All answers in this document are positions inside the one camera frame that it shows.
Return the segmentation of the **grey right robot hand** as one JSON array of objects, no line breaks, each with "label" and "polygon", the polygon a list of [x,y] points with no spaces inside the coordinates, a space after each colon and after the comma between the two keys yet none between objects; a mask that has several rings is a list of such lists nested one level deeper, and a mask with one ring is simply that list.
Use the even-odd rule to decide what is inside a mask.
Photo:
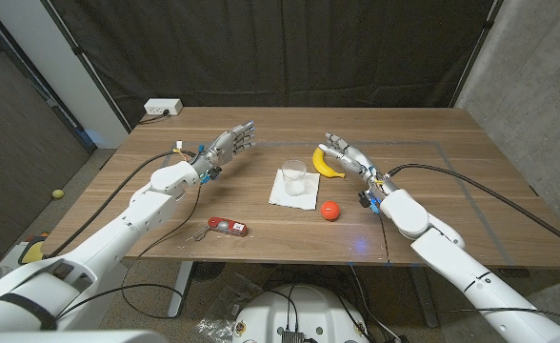
[{"label": "grey right robot hand", "polygon": [[374,163],[355,146],[331,132],[326,133],[326,138],[327,143],[319,145],[322,152],[337,159],[345,171],[360,177],[376,198],[383,200],[398,190],[390,178],[380,173]]}]

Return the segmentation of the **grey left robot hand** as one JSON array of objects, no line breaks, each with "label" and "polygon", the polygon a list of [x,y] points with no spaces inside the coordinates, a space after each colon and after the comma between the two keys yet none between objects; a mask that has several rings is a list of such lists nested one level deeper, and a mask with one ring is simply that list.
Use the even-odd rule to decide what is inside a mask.
[{"label": "grey left robot hand", "polygon": [[238,153],[253,146],[251,139],[254,136],[253,121],[238,125],[224,131],[202,151],[190,160],[200,177],[204,177],[215,168],[229,163]]}]

